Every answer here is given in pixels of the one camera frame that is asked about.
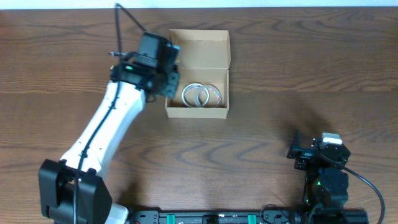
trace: open box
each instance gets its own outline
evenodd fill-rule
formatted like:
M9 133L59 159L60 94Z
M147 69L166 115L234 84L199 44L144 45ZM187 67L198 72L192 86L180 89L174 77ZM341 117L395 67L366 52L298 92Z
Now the open box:
M175 98L166 99L169 118L226 118L229 110L228 67L231 61L228 31L170 30L170 39L180 47L176 60L180 83ZM211 91L205 108L185 106L182 91L191 83L215 86L221 93L221 106L214 108L217 98Z

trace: ring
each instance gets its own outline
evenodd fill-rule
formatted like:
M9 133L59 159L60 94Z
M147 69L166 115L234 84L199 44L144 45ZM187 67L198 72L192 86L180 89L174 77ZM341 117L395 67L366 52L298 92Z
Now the ring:
M196 106L199 107L199 108L202 108L202 107L204 107L204 106L206 105L206 104L204 104L204 105L201 105L201 104L200 104L200 102L199 102L199 93L200 93L202 90L207 90L207 89L209 89L210 91L211 91L211 90L214 91L214 94L216 95L217 100L218 100L218 101L217 101L216 108L219 107L219 106L221 105L221 103L222 103L221 93L220 93L220 91L218 91L218 89L217 89L215 86L212 86L212 85L202 85L201 87L199 87L198 92L197 92L197 95L196 95L196 97L195 97L195 104L196 104Z
M184 90L182 91L182 101L184 102L184 104L187 106L187 107L195 107L195 106L192 106L191 104L189 104L188 103L188 101L185 99L185 94L187 94L188 93L188 91L190 91L191 89L193 89L193 88L200 88L201 86L203 86L202 84L200 84L200 83L191 83L191 84L189 84L189 85L187 85L185 88L184 88ZM206 93L206 95L207 95L207 98L206 98L206 101L204 102L204 104L200 104L200 102L199 102L199 99L198 99L198 103L196 103L196 99L195 99L195 104L196 105L200 105L200 107L204 107L208 102L209 102L209 98L210 98L210 94L209 94L209 91L206 89L206 88L204 88L204 89L202 89L202 90L198 90L198 98L199 98L199 93L201 92L201 91L205 91L205 93Z

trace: wood grain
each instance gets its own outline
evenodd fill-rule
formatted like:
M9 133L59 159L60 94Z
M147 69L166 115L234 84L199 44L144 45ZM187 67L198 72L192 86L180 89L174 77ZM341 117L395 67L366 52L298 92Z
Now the wood grain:
M125 205L261 209L300 203L304 172L285 158L294 130L340 133L348 166L398 222L398 9L132 10L151 31L226 29L228 119L168 119L163 100L130 127L106 180ZM126 18L124 48L140 32ZM112 10L0 12L0 223L51 223L37 171L75 142L97 109L116 50ZM379 216L350 176L348 208Z

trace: green marking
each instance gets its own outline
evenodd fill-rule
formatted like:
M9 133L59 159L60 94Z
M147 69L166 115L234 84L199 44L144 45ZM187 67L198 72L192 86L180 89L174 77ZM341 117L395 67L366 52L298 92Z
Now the green marking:
M175 224L175 215L166 216L167 224Z
M249 220L249 224L256 224L257 223L256 215L248 215L248 220Z

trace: black cable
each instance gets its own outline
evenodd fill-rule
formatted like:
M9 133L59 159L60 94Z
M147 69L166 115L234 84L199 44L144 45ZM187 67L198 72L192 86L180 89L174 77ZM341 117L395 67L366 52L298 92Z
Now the black cable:
M133 20L137 26L139 26L144 32L146 29L132 16L125 8L123 8L120 4L116 3L114 7L114 16L115 16L115 24L116 24L116 36L118 39L118 50L121 53L122 52L122 43L121 43L121 35L120 35L120 25L119 25L119 11L118 9L122 9L129 17L131 20ZM89 138L89 140L86 143L86 146L83 148L80 154L80 160L79 164L76 170L76 176L75 176L75 187L73 189L73 222L74 224L78 223L78 191L79 191L79 178L80 178L80 172L81 168L83 166L83 161L87 157L87 150L90 148L91 142L94 140L94 137L96 136L97 132L100 130L102 127L103 123L105 122L106 118L109 116L111 111L115 109L116 105L116 100L119 98L119 92L120 92L120 75L122 73L122 60L123 56L119 56L119 73L118 73L118 87L116 88L116 92L113 98L113 101L111 103L111 106L109 107L108 111L104 115L103 119L99 122L98 126L96 129L93 131L93 134Z
M381 195L380 191L368 180L366 180L363 176L357 174L355 171L340 165L336 162L334 162L333 160L327 158L326 156L324 156L321 152L319 152L321 158L327 162L329 162L330 164L337 166L337 168L343 169L347 172L349 172L350 174L353 174L355 177L359 178L360 180L362 180L363 182L365 182L365 184L368 184L370 186L370 188L372 188L374 190L374 192L377 194L377 196L379 197L380 200L380 206L381 206L381 211L380 211L380 217L379 217L379 221L377 221L377 224L381 224L381 222L383 221L384 218L384 214L386 212L386 205L384 204L384 199L383 196Z
M265 219L265 217L264 217L265 209L266 209L267 207L270 207L270 206L273 206L273 207L277 208L277 209L279 210L279 212L280 212L285 218L287 218L287 221L281 222L281 224L290 222L289 216L287 216L287 215L282 211L282 209L280 209L277 205L268 204L268 205L264 206L264 208L262 208L261 211L260 211L260 217L262 217L262 219L264 220L264 222L265 222L266 224L274 224L274 223L275 223L275 220L274 220L273 223L271 223L271 222L267 221L267 220Z

